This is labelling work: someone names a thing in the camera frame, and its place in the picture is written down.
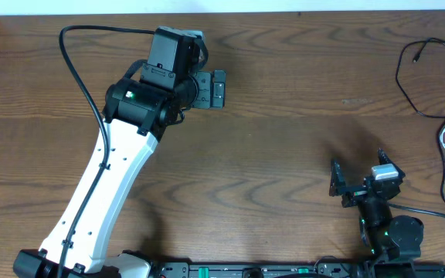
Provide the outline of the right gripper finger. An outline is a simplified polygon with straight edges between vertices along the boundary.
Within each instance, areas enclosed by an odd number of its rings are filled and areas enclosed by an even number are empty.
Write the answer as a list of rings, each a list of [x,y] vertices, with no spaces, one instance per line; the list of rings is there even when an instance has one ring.
[[[381,148],[378,149],[377,155],[378,155],[380,165],[392,164],[392,160],[388,157],[387,153],[383,149],[381,149]]]
[[[331,182],[329,187],[330,196],[339,196],[345,193],[346,182],[342,174],[340,164],[335,160],[331,160]]]

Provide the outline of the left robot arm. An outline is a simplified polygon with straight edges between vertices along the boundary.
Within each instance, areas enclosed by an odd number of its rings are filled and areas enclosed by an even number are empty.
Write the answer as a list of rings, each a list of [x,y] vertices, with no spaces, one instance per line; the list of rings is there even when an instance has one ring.
[[[68,206],[38,249],[19,252],[19,277],[147,277],[141,254],[107,255],[114,225],[135,178],[165,130],[187,110],[220,109],[226,73],[205,71],[209,58],[200,30],[161,26],[151,32],[147,59],[131,64],[94,108],[99,134],[90,161]]]

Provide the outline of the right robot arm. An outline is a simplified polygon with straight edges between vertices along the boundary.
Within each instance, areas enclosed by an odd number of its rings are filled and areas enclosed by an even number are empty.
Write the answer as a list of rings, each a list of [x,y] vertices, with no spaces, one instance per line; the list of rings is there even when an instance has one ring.
[[[415,277],[413,260],[421,256],[424,225],[418,218],[392,214],[389,200],[400,193],[406,174],[382,149],[378,159],[360,185],[347,185],[340,164],[331,161],[329,195],[340,196],[344,208],[358,209],[362,241],[372,253],[372,258],[353,267],[351,276]]]

